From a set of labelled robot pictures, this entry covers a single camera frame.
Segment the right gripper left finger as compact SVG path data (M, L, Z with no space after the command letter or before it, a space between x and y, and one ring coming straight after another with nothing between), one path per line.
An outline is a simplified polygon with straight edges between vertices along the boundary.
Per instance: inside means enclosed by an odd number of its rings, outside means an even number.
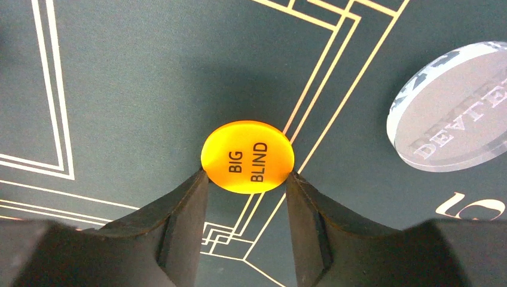
M199 170L168 194L100 229L3 220L1 285L193 286L208 183Z

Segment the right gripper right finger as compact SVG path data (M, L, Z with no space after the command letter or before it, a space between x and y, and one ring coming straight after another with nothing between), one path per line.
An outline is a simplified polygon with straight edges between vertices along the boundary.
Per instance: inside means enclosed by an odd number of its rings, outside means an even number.
M397 230L286 185L298 286L505 286L506 222L430 219Z

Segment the yellow big blind button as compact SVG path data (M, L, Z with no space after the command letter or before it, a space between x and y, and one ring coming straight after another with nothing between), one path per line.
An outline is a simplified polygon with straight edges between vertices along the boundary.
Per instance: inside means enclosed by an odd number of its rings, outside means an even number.
M271 191L293 171L295 155L288 138L260 121L224 124L205 140L201 166L217 186L238 194Z

